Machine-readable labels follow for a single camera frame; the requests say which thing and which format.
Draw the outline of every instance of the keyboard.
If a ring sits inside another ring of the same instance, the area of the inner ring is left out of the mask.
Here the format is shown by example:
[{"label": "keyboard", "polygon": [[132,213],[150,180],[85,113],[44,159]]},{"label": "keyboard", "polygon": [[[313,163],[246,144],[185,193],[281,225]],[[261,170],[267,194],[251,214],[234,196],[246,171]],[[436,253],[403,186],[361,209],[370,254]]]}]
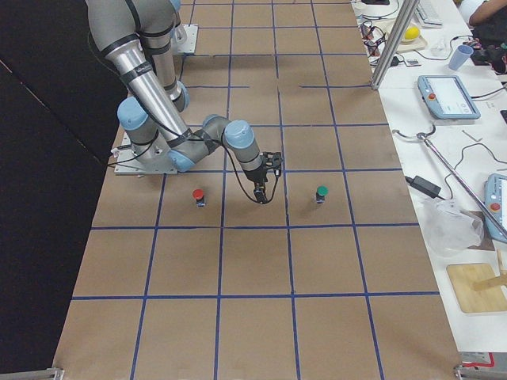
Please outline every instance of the keyboard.
[{"label": "keyboard", "polygon": [[422,27],[442,28],[442,20],[433,8],[431,0],[420,0],[415,15]]}]

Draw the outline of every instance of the robotic arm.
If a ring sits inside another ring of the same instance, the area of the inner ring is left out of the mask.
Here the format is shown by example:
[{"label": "robotic arm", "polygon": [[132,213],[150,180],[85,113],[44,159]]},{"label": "robotic arm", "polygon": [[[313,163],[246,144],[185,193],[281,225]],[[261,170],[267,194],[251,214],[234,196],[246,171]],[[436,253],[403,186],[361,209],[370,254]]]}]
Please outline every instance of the robotic arm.
[{"label": "robotic arm", "polygon": [[189,103],[176,79],[171,37],[180,26],[180,0],[86,0],[90,31],[101,54],[111,61],[133,97],[118,108],[133,159],[162,173],[186,172],[217,147],[231,150],[253,182],[255,201],[268,203],[267,172],[280,176],[281,154],[261,154],[244,120],[210,115],[193,133],[180,117]]}]

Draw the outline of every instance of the cup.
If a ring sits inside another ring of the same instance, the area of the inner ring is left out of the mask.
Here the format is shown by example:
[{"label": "cup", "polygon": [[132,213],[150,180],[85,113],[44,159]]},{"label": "cup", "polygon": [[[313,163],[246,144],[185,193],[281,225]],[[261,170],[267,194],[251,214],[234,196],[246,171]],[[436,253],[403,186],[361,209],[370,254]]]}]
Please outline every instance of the cup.
[{"label": "cup", "polygon": [[473,52],[474,48],[468,45],[459,45],[449,61],[449,69],[458,70]]},{"label": "cup", "polygon": [[356,19],[360,21],[360,19],[363,17],[364,10],[366,9],[367,5],[363,2],[353,2],[352,8],[354,8],[354,14],[356,15]]}]

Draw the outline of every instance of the yellow lemon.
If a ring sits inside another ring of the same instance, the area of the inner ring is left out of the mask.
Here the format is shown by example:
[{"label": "yellow lemon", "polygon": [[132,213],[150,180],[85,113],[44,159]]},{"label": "yellow lemon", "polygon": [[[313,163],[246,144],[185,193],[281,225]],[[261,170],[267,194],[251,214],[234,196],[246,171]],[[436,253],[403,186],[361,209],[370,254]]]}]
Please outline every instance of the yellow lemon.
[{"label": "yellow lemon", "polygon": [[416,38],[419,37],[420,34],[421,32],[419,31],[419,28],[417,26],[411,26],[406,30],[403,39],[407,41],[415,40]]}]

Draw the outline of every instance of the black background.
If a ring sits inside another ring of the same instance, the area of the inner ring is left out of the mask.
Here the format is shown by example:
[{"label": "black background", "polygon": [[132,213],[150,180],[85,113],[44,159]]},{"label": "black background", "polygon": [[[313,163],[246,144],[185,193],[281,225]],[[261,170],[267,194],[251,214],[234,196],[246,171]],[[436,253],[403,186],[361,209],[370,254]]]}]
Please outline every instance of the black background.
[{"label": "black background", "polygon": [[9,373],[52,365],[105,174],[93,155],[107,160],[126,90],[88,48],[83,0],[0,6],[0,373]]}]

